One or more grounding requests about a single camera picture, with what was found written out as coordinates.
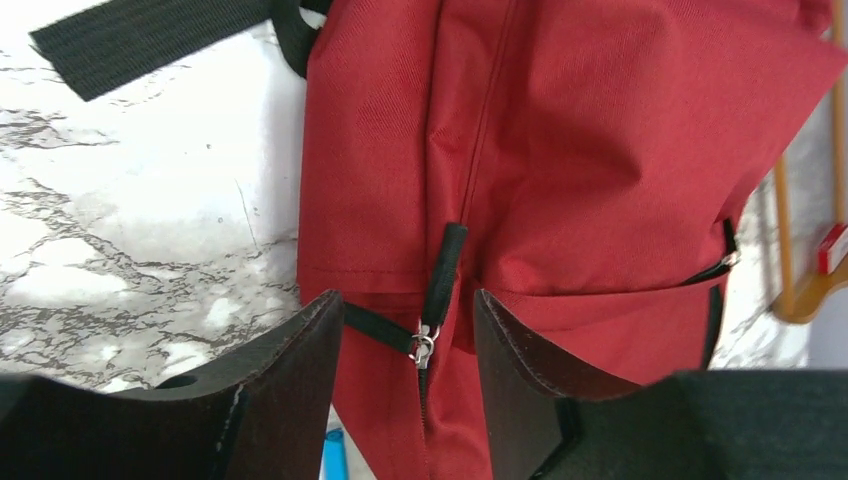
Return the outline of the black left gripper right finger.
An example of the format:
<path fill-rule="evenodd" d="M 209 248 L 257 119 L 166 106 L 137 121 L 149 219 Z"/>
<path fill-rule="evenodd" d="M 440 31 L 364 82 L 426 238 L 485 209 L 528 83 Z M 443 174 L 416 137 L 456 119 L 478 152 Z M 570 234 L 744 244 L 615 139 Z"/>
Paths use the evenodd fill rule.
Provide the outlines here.
<path fill-rule="evenodd" d="M 497 479 L 843 479 L 843 370 L 684 371 L 641 387 L 475 296 Z"/>

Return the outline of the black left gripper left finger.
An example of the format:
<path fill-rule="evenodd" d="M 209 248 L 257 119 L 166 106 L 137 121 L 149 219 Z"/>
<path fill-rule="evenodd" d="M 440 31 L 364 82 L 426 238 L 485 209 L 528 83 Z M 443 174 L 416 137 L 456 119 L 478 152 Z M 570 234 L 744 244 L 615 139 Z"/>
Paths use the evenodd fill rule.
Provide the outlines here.
<path fill-rule="evenodd" d="M 329 291 L 153 389 L 1 379 L 5 479 L 315 479 L 343 329 Z"/>

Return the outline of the red backpack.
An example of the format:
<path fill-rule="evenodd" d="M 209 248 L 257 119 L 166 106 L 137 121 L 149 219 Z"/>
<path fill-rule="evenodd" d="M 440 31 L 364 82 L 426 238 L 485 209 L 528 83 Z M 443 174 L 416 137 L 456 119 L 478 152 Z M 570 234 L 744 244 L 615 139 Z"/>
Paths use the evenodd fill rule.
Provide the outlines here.
<path fill-rule="evenodd" d="M 847 63 L 829 1 L 109 1 L 32 33 L 91 100 L 262 21 L 307 83 L 297 282 L 379 479 L 489 479 L 473 296 L 604 371 L 705 368 L 734 230 Z"/>

